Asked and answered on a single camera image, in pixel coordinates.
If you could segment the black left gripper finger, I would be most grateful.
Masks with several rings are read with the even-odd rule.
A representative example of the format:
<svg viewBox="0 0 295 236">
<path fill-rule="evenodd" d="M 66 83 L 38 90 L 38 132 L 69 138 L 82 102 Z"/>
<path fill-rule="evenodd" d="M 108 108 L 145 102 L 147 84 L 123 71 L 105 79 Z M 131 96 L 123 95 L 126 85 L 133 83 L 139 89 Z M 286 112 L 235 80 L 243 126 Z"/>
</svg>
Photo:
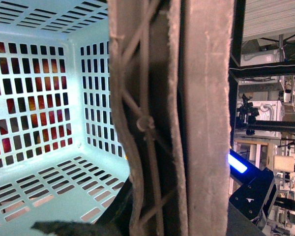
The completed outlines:
<svg viewBox="0 0 295 236">
<path fill-rule="evenodd" d="M 117 236 L 118 229 L 112 224 L 90 224 L 66 221 L 37 221 L 31 229 L 38 230 L 46 235 L 57 236 Z"/>
</svg>

